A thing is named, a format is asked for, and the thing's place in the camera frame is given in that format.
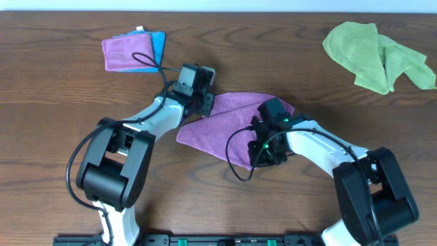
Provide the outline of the purple microfiber cloth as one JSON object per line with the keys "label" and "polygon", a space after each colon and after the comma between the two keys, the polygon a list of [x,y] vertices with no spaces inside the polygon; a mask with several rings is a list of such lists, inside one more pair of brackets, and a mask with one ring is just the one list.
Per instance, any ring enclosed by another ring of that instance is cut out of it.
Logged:
{"label": "purple microfiber cloth", "polygon": [[182,126],[176,141],[250,169],[248,143],[256,140],[255,133],[238,133],[230,140],[229,148],[225,146],[231,134],[250,126],[252,117],[259,116],[257,108],[272,98],[273,95],[255,92],[219,94],[214,98],[210,116]]}

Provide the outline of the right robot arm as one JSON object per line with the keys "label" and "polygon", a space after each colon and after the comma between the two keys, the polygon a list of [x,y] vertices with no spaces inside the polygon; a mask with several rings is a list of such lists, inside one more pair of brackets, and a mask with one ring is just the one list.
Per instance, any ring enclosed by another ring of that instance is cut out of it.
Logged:
{"label": "right robot arm", "polygon": [[256,139],[248,144],[252,168],[279,165],[292,153],[334,180],[341,219],[321,234],[324,245],[383,245],[418,220],[419,209],[389,149],[348,143],[305,115],[291,116],[278,98],[257,110],[250,126]]}

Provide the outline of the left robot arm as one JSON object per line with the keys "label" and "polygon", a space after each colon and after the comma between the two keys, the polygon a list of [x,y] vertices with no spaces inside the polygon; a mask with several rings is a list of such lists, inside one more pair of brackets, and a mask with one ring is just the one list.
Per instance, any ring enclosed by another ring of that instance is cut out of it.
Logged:
{"label": "left robot arm", "polygon": [[164,82],[152,104],[123,120],[103,118],[81,142],[87,144],[76,187],[101,217],[101,245],[134,245],[140,230],[135,202],[143,190],[154,144],[192,114],[208,116],[214,104],[209,87],[216,72],[184,64],[178,80]]}

